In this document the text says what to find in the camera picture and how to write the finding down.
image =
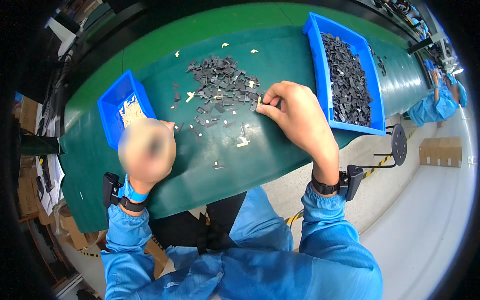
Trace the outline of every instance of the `blue wristband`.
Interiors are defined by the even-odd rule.
[[[146,193],[145,195],[135,192],[133,187],[128,182],[128,174],[125,174],[125,183],[121,188],[119,188],[119,195],[118,195],[119,198],[125,196],[130,200],[133,200],[136,202],[143,202],[147,198],[148,194],[149,192]]]

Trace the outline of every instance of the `black trousers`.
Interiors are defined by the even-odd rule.
[[[209,243],[209,249],[225,248],[229,245],[228,242],[225,243],[225,235],[228,236],[230,233],[246,194],[247,192],[243,192],[208,204],[208,217],[214,226],[213,229],[212,226],[209,226],[208,232],[206,232],[205,219],[200,217],[198,220],[189,211],[150,220],[150,228],[163,249],[170,245],[204,248],[207,235],[210,237],[215,235],[217,240],[221,239],[221,235],[224,236],[220,244],[218,244],[219,242],[215,245]]]

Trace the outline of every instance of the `blue plastic tray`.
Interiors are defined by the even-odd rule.
[[[367,79],[367,89],[373,99],[373,102],[370,103],[370,107],[372,108],[372,127],[364,127],[334,120],[330,70],[328,68],[328,60],[320,33],[331,33],[333,36],[340,37],[344,42],[351,45],[350,49],[352,54],[359,55],[360,64],[365,71],[365,77]],[[382,93],[380,92],[377,68],[368,47],[367,40],[345,26],[313,12],[309,14],[308,20],[303,26],[303,34],[308,35],[310,48],[312,49],[318,102],[324,111],[330,127],[385,135],[384,101],[382,99]]]
[[[117,151],[120,136],[124,130],[119,110],[123,107],[123,102],[132,99],[134,95],[147,118],[156,119],[144,86],[133,77],[130,70],[123,73],[98,99],[98,110],[100,111],[105,137],[110,147]]]

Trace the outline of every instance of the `yellow and black tape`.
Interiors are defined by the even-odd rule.
[[[417,131],[418,127],[415,127],[412,132],[410,132],[410,134],[407,136],[407,141],[412,137],[412,135],[415,133],[415,131]],[[384,165],[387,160],[389,158],[391,158],[392,156],[391,155],[387,155],[385,156],[379,163],[378,163],[378,166],[382,166]],[[369,177],[375,170],[377,170],[377,168],[372,168],[371,170],[369,171],[366,171],[365,173],[363,173],[363,178],[362,179],[365,179],[367,177]],[[300,219],[301,217],[303,217],[303,211],[301,213],[298,214],[298,216],[291,216],[290,218],[287,218],[285,219],[285,223],[287,225],[290,226],[291,223],[293,223],[294,221]]]
[[[98,258],[100,258],[100,254],[93,254],[93,253],[83,252],[83,251],[81,251],[81,250],[80,250],[80,253],[83,254],[83,255],[86,255],[86,256],[98,257]]]
[[[298,215],[291,216],[288,219],[285,219],[285,223],[290,226],[294,221],[298,220],[299,218],[303,217],[303,211],[301,211]]]

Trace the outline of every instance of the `blue anti-static coat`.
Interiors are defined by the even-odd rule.
[[[434,90],[431,91],[422,101],[415,104],[408,110],[408,116],[417,126],[423,126],[428,122],[441,122],[455,114],[458,103],[452,99],[452,94],[447,85],[440,81],[438,100],[434,100]]]
[[[144,254],[149,214],[108,209],[109,252],[105,299],[366,299],[382,297],[382,275],[344,219],[345,197],[323,198],[307,186],[300,252],[289,227],[258,187],[247,192],[231,229],[239,246],[198,255],[195,247],[169,247],[177,271],[153,278],[154,261]]]

